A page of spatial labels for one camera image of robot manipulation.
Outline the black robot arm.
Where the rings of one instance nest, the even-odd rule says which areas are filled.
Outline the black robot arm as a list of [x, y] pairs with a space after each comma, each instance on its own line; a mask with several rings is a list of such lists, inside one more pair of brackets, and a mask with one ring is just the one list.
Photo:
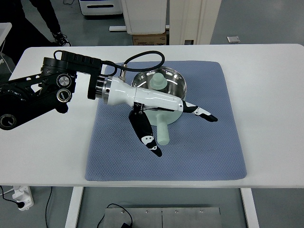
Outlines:
[[40, 74], [26, 76], [1, 83], [0, 85], [0, 127], [14, 129], [51, 110], [59, 113], [68, 111], [76, 87], [77, 73], [90, 75], [87, 97], [100, 98], [107, 105], [128, 104], [130, 123], [138, 139], [154, 154], [161, 156], [153, 136], [145, 108], [192, 113], [209, 122], [217, 119], [208, 111], [174, 95], [155, 90], [133, 87], [115, 73], [103, 75], [102, 66], [112, 66], [115, 71], [128, 71], [126, 65], [111, 61], [61, 51], [61, 58], [44, 58]]

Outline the white robotic hand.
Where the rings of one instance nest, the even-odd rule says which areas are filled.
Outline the white robotic hand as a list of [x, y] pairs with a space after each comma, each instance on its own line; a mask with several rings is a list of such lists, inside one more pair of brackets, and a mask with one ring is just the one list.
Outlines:
[[180, 111], [199, 116], [209, 122], [217, 122], [218, 118], [205, 109], [182, 101], [181, 98], [141, 87], [132, 87], [117, 77], [99, 77], [95, 87], [95, 96], [103, 99], [106, 105], [127, 104], [133, 109], [129, 113], [129, 121], [140, 142], [158, 157], [162, 156], [153, 136], [152, 126], [143, 105], [148, 108], [162, 108], [165, 110]]

